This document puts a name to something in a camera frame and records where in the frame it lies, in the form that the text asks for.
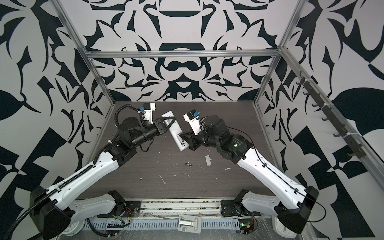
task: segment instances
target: debris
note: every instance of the debris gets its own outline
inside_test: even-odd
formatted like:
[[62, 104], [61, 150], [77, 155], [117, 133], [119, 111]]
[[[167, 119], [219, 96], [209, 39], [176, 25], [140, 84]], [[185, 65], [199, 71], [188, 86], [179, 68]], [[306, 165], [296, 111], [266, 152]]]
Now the debris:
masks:
[[[160, 176], [160, 174], [158, 174]], [[161, 177], [161, 176], [160, 176]], [[161, 177], [161, 180], [163, 180], [164, 186], [166, 185], [164, 179]]]
[[211, 158], [209, 155], [205, 156], [205, 161], [207, 162], [207, 166], [211, 166]]

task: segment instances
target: white round object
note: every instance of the white round object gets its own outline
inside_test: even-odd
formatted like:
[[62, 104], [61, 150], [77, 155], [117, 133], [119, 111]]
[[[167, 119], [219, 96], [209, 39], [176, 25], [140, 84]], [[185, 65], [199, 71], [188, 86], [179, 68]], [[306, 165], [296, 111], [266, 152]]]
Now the white round object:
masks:
[[62, 234], [67, 235], [67, 236], [73, 236], [77, 233], [79, 233], [85, 224], [85, 219], [75, 222], [74, 224], [69, 225], [63, 232]]
[[286, 226], [284, 226], [277, 217], [272, 217], [272, 227], [275, 233], [285, 238], [295, 238], [297, 236], [296, 233], [289, 230]]

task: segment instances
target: wood grain surface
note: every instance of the wood grain surface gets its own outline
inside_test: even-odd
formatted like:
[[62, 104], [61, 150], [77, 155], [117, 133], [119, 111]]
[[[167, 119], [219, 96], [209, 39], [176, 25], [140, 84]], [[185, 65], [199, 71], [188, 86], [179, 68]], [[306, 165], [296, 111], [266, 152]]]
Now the wood grain surface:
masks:
[[[126, 103], [116, 102], [114, 111]], [[135, 102], [132, 105], [138, 108], [142, 103]], [[192, 109], [199, 111], [201, 116], [218, 115], [227, 126], [246, 132], [252, 137], [259, 152], [271, 161], [251, 102], [157, 102], [153, 119], [172, 110], [181, 129], [186, 131], [190, 126], [184, 121], [183, 115]], [[117, 131], [113, 115], [99, 147], [112, 139]], [[130, 116], [138, 118], [138, 113], [129, 108], [122, 110], [119, 122]], [[230, 132], [242, 134], [232, 129]], [[210, 155], [211, 166], [207, 166], [205, 155]], [[193, 165], [185, 166], [184, 163], [188, 162]], [[236, 197], [242, 189], [273, 195], [245, 169], [222, 158], [216, 149], [200, 146], [196, 151], [180, 151], [167, 132], [155, 137], [148, 152], [137, 148], [137, 154], [124, 166], [104, 176], [82, 193], [80, 198], [97, 197], [111, 190], [118, 191], [125, 198], [225, 198]]]

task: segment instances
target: white remote control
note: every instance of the white remote control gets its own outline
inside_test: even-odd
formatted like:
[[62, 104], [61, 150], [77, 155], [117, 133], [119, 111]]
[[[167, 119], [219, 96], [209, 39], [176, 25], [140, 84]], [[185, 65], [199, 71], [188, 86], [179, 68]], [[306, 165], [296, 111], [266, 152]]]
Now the white remote control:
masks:
[[[162, 117], [174, 117], [172, 111], [169, 111], [163, 115], [161, 115]], [[172, 120], [164, 120], [165, 124], [168, 126], [169, 123], [171, 122]], [[175, 140], [177, 146], [179, 147], [180, 151], [183, 151], [184, 149], [188, 148], [188, 143], [186, 141], [183, 141], [181, 139], [181, 137], [179, 136], [180, 133], [182, 133], [181, 131], [181, 128], [179, 126], [179, 124], [177, 123], [177, 121], [175, 120], [175, 122], [172, 124], [172, 126], [169, 128], [169, 131], [173, 137], [173, 139]]]

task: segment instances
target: wall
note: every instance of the wall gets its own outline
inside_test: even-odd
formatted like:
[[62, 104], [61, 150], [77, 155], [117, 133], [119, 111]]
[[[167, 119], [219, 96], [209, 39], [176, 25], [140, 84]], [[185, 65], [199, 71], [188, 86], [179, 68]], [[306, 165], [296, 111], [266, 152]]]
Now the wall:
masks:
[[[46, 0], [1, 1], [0, 34], [2, 238], [30, 191], [82, 167], [110, 104]], [[37, 233], [28, 216], [13, 239]]]
[[[383, 157], [384, 18], [382, 1], [310, 0], [288, 50], [343, 115]], [[313, 223], [319, 239], [382, 239], [384, 192], [352, 153], [299, 79], [279, 62], [259, 102], [285, 173], [315, 186], [326, 218]], [[311, 221], [324, 210], [315, 205]]]
[[[276, 49], [296, 3], [297, 0], [62, 2], [91, 51]], [[98, 61], [100, 75], [117, 101], [253, 100], [270, 64], [270, 58], [264, 57]]]

